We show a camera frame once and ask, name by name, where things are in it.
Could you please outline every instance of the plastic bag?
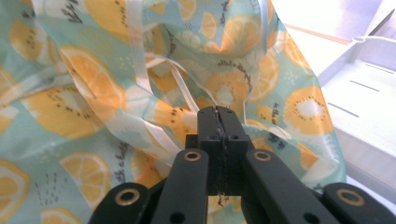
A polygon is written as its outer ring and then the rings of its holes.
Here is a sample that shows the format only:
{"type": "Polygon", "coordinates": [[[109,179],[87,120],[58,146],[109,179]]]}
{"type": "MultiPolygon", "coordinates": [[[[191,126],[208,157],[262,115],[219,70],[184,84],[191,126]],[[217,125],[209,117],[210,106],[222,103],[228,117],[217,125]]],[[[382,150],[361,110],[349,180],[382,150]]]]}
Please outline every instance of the plastic bag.
{"type": "MultiPolygon", "coordinates": [[[[2,223],[86,223],[119,183],[152,186],[210,105],[309,188],[345,180],[317,78],[270,1],[4,0],[0,13],[2,223]]],[[[210,198],[209,214],[244,220],[237,198],[210,198]]]]}

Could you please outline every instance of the lemon print fabric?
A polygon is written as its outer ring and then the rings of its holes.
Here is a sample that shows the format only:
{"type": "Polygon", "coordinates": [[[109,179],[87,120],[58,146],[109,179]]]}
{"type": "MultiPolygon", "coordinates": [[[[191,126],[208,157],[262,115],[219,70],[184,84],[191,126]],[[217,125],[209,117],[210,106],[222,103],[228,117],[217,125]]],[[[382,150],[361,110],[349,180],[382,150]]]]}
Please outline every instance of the lemon print fabric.
{"type": "Polygon", "coordinates": [[[202,18],[200,33],[209,39],[213,39],[219,29],[219,20],[215,14],[205,12],[202,18]]]}
{"type": "Polygon", "coordinates": [[[23,204],[29,175],[10,161],[0,160],[0,223],[5,223],[23,204]]]}
{"type": "Polygon", "coordinates": [[[94,209],[110,190],[110,172],[106,162],[96,153],[78,151],[60,160],[87,204],[94,209]]]}
{"type": "Polygon", "coordinates": [[[79,139],[103,127],[102,121],[95,116],[75,87],[42,91],[23,102],[45,130],[65,138],[79,139]]]}
{"type": "Polygon", "coordinates": [[[81,224],[81,221],[67,209],[57,207],[41,211],[41,224],[81,224]]]}
{"type": "Polygon", "coordinates": [[[239,71],[213,75],[205,83],[217,105],[231,108],[237,115],[244,112],[244,102],[248,97],[248,83],[239,71]]]}
{"type": "Polygon", "coordinates": [[[183,21],[189,21],[195,15],[197,11],[197,0],[177,0],[181,19],[183,21]]]}
{"type": "Polygon", "coordinates": [[[183,108],[174,108],[163,101],[159,101],[154,109],[153,121],[169,129],[177,138],[177,141],[184,146],[186,134],[196,134],[196,122],[191,120],[194,115],[183,108]]]}
{"type": "Polygon", "coordinates": [[[61,51],[79,91],[99,118],[108,121],[125,107],[124,89],[98,58],[74,47],[62,47],[61,51]]]}
{"type": "Polygon", "coordinates": [[[260,42],[261,22],[249,15],[235,15],[225,22],[221,45],[205,43],[211,53],[238,55],[254,49],[260,42]]]}
{"type": "Polygon", "coordinates": [[[17,82],[12,75],[0,64],[0,105],[3,104],[3,97],[17,82]]]}
{"type": "Polygon", "coordinates": [[[259,77],[249,101],[255,102],[267,97],[279,81],[279,67],[272,52],[267,53],[259,62],[259,77]]]}
{"type": "Polygon", "coordinates": [[[8,38],[15,51],[28,61],[43,64],[60,61],[57,47],[37,22],[26,24],[15,20],[8,38]]]}
{"type": "Polygon", "coordinates": [[[164,168],[164,165],[161,165],[161,162],[153,156],[150,156],[139,149],[134,151],[130,167],[132,173],[135,174],[134,182],[142,184],[146,188],[153,187],[166,177],[163,175],[163,169],[161,170],[161,168],[164,168]]]}
{"type": "Polygon", "coordinates": [[[12,123],[12,121],[17,117],[19,110],[15,107],[0,106],[0,135],[7,129],[7,127],[12,123]]]}
{"type": "MultiPolygon", "coordinates": [[[[270,0],[15,0],[0,14],[0,223],[86,223],[112,187],[152,187],[214,105],[308,187],[345,180],[318,80],[270,0]]],[[[243,223],[222,199],[208,222],[243,223]]]]}
{"type": "Polygon", "coordinates": [[[329,111],[317,86],[292,92],[286,100],[283,119],[301,133],[320,134],[333,131],[329,111]]]}
{"type": "Polygon", "coordinates": [[[286,56],[297,66],[304,69],[311,69],[308,62],[305,60],[304,55],[298,49],[296,43],[291,38],[288,32],[285,32],[284,37],[284,50],[286,56]]]}
{"type": "Polygon", "coordinates": [[[149,9],[153,12],[156,12],[159,15],[163,15],[163,13],[165,13],[166,10],[166,4],[165,2],[155,3],[154,5],[149,7],[149,9]]]}
{"type": "Polygon", "coordinates": [[[129,45],[125,0],[85,0],[84,3],[100,27],[129,45]]]}

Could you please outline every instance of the black screw hole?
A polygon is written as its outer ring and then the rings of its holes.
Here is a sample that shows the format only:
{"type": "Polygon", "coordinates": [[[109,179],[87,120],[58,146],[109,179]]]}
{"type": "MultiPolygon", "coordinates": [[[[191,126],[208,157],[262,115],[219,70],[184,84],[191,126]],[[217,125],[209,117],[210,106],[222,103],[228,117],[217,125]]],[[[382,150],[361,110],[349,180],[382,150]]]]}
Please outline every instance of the black screw hole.
{"type": "Polygon", "coordinates": [[[116,195],[116,204],[128,206],[139,200],[140,193],[137,189],[123,189],[116,195]]]}
{"type": "Polygon", "coordinates": [[[359,201],[359,198],[355,194],[351,194],[349,192],[342,192],[341,196],[344,199],[347,199],[347,200],[349,200],[351,202],[354,202],[354,203],[359,201]]]}
{"type": "Polygon", "coordinates": [[[172,223],[183,223],[184,220],[186,220],[186,218],[184,217],[184,215],[182,213],[174,213],[170,217],[170,221],[172,223]]]}
{"type": "Polygon", "coordinates": [[[184,154],[184,159],[186,161],[198,161],[201,159],[201,154],[193,151],[187,152],[186,154],[184,154]]]}
{"type": "Polygon", "coordinates": [[[269,155],[266,152],[257,151],[254,153],[254,158],[256,158],[256,160],[259,160],[259,161],[270,161],[271,155],[269,155]]]}
{"type": "Polygon", "coordinates": [[[198,158],[198,154],[196,154],[196,153],[189,153],[189,154],[187,154],[187,158],[189,158],[189,159],[197,159],[198,158]]]}
{"type": "Polygon", "coordinates": [[[319,224],[320,223],[319,218],[317,216],[315,216],[314,214],[311,214],[311,213],[305,213],[304,214],[304,219],[308,223],[312,223],[312,224],[319,224]]]}
{"type": "Polygon", "coordinates": [[[121,199],[125,202],[131,201],[133,197],[134,197],[134,193],[132,192],[125,192],[121,195],[121,199]]]}

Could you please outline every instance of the hole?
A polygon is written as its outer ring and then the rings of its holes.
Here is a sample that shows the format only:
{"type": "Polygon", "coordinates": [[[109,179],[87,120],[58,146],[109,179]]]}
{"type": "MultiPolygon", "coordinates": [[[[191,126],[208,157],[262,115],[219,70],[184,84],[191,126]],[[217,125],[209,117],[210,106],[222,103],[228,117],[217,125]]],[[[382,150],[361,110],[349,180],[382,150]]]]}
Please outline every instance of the hole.
{"type": "Polygon", "coordinates": [[[198,161],[199,159],[201,159],[201,154],[199,154],[198,152],[188,152],[184,154],[184,159],[186,161],[198,161]]]}
{"type": "Polygon", "coordinates": [[[307,221],[308,223],[312,223],[312,224],[318,224],[320,223],[320,220],[317,216],[315,216],[314,214],[311,213],[305,213],[304,214],[304,219],[305,221],[307,221]]]}
{"type": "Polygon", "coordinates": [[[337,196],[344,203],[353,205],[353,206],[363,206],[364,199],[357,192],[350,189],[339,189],[336,191],[337,196]]]}
{"type": "Polygon", "coordinates": [[[269,161],[271,160],[271,155],[266,152],[259,151],[254,153],[254,158],[259,161],[269,161]]]}
{"type": "Polygon", "coordinates": [[[116,195],[116,203],[121,206],[127,206],[135,203],[140,197],[137,189],[123,189],[116,195]]]}
{"type": "Polygon", "coordinates": [[[172,223],[183,223],[184,220],[186,220],[186,218],[184,217],[184,215],[182,213],[174,213],[170,217],[170,221],[172,223]]]}
{"type": "Polygon", "coordinates": [[[351,202],[354,202],[354,203],[359,201],[359,198],[356,195],[351,194],[351,193],[342,192],[341,197],[343,197],[351,202]]]}
{"type": "Polygon", "coordinates": [[[121,199],[123,201],[130,201],[134,197],[134,193],[132,192],[125,192],[121,195],[121,199]]]}

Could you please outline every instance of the brass grommet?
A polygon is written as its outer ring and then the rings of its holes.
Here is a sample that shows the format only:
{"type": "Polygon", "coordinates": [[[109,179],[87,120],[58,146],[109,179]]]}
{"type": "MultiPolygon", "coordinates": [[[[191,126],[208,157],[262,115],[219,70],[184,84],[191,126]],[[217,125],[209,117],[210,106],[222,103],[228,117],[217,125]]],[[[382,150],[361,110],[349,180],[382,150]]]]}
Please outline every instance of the brass grommet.
{"type": "Polygon", "coordinates": [[[137,189],[123,189],[116,195],[116,203],[121,206],[127,206],[135,203],[140,197],[137,189]]]}
{"type": "Polygon", "coordinates": [[[353,206],[363,206],[365,204],[363,197],[361,197],[357,192],[350,189],[338,189],[336,191],[337,196],[344,203],[353,206]]]}
{"type": "Polygon", "coordinates": [[[201,159],[201,154],[199,154],[198,152],[191,151],[184,154],[184,159],[186,161],[198,161],[201,159]]]}
{"type": "Polygon", "coordinates": [[[263,151],[257,151],[254,153],[254,158],[259,161],[270,161],[271,155],[263,151]]]}

